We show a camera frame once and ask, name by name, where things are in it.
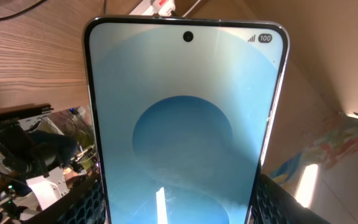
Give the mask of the Galaxy smartphone with blue screen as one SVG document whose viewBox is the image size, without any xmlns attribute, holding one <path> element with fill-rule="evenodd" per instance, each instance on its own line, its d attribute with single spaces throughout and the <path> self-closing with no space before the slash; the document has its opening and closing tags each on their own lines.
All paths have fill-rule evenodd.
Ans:
<svg viewBox="0 0 358 224">
<path fill-rule="evenodd" d="M 83 50 L 109 223 L 247 223 L 289 46 L 269 21 L 90 21 Z"/>
</svg>

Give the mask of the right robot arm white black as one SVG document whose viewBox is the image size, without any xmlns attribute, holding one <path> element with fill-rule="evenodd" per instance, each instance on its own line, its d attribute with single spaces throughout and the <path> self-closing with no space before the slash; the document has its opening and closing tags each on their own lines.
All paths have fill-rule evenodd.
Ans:
<svg viewBox="0 0 358 224">
<path fill-rule="evenodd" d="M 0 128 L 2 163 L 16 172 L 15 183 L 30 189 L 42 211 L 29 223 L 99 224 L 106 221 L 98 174 L 82 175 L 68 190 L 63 168 L 79 144 L 72 138 L 43 131 L 26 132 L 19 125 Z"/>
</svg>

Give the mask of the white power strip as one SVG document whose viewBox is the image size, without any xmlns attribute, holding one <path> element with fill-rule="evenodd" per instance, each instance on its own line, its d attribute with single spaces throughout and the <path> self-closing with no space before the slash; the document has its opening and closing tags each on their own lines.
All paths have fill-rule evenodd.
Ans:
<svg viewBox="0 0 358 224">
<path fill-rule="evenodd" d="M 143 0 L 129 14 L 131 16 L 186 17 L 202 0 Z"/>
</svg>

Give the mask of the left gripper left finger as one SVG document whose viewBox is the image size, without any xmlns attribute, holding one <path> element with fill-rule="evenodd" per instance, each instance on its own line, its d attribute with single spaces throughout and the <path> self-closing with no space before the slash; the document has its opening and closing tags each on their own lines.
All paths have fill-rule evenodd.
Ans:
<svg viewBox="0 0 358 224">
<path fill-rule="evenodd" d="M 63 198 L 23 223 L 106 223 L 106 202 L 99 174 L 91 175 Z"/>
</svg>

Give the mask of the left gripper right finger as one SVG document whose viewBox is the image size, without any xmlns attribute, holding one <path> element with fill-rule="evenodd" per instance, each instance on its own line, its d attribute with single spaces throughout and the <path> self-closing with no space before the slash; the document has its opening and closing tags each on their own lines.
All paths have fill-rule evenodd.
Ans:
<svg viewBox="0 0 358 224">
<path fill-rule="evenodd" d="M 264 174 L 259 175 L 251 212 L 254 224 L 329 224 Z"/>
</svg>

